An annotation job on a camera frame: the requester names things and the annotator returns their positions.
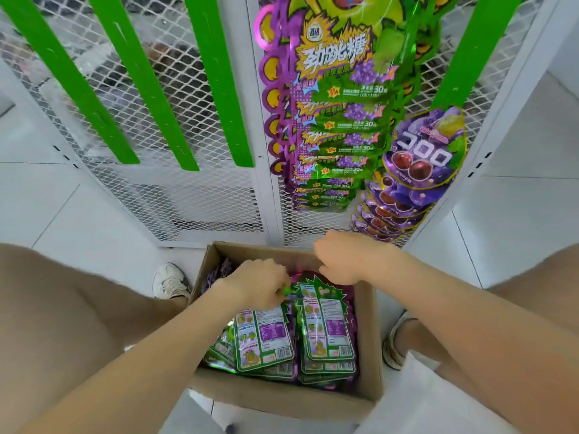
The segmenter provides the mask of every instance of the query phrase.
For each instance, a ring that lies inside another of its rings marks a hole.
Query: hand
[[[290,285],[286,268],[273,259],[246,260],[221,281],[227,301],[236,301],[239,311],[263,311],[279,306],[285,299],[283,286]]]
[[[314,242],[314,250],[324,263],[320,268],[324,276],[339,285],[353,285],[367,280],[367,259],[383,251],[384,245],[361,233],[329,231]]]

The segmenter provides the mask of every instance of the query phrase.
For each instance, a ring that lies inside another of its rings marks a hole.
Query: thigh
[[[489,291],[579,335],[579,244]]]
[[[80,271],[0,244],[0,432],[10,434],[122,352],[74,284]]]

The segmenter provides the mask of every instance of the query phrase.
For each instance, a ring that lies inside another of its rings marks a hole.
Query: cardboard box
[[[321,265],[316,256],[307,251],[215,242],[207,247],[191,301],[199,295],[207,274],[225,256],[236,265],[244,260],[273,258],[288,272],[300,269],[317,271]],[[189,386],[219,402],[280,416],[361,422],[383,394],[382,358],[376,291],[365,282],[360,282],[354,289],[359,377],[353,394],[252,379],[203,365],[199,366]]]

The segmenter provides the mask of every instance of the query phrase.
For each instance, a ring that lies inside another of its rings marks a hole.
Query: shoe
[[[390,330],[390,334],[388,334],[388,336],[382,343],[382,358],[384,359],[386,365],[391,369],[402,370],[402,366],[404,365],[404,361],[406,360],[406,358],[403,357],[400,354],[400,352],[396,350],[394,340],[396,339],[396,334],[400,326],[402,326],[403,323],[409,320],[416,320],[416,318],[409,311],[405,311],[400,316],[398,321],[396,321],[396,324],[394,325],[392,330]]]
[[[153,276],[153,296],[156,299],[174,299],[191,297],[191,285],[177,265],[164,263]]]

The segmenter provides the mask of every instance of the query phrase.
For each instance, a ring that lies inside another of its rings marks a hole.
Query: green strip
[[[185,0],[185,5],[233,160],[238,166],[253,167],[217,0]]]
[[[198,171],[199,166],[193,158],[193,153],[179,128],[123,4],[120,0],[89,1],[181,168],[186,171]]]
[[[466,102],[522,0],[479,0],[432,107]]]
[[[0,6],[20,33],[60,82],[112,153],[124,164],[137,164],[139,159],[127,139],[98,100],[96,93],[62,48],[46,21],[31,0],[0,0]]]

